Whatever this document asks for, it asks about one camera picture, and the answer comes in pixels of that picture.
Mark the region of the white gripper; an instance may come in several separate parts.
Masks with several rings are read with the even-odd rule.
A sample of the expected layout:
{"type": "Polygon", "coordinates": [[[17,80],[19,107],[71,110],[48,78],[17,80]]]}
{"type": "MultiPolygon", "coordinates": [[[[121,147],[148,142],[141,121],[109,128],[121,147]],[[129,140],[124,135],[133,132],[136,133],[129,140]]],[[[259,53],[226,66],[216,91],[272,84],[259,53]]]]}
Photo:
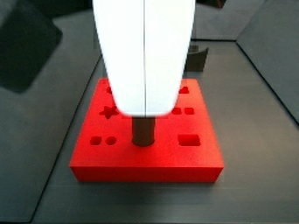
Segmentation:
{"type": "Polygon", "coordinates": [[[92,0],[116,107],[129,116],[174,109],[192,35],[195,0],[92,0]]]}

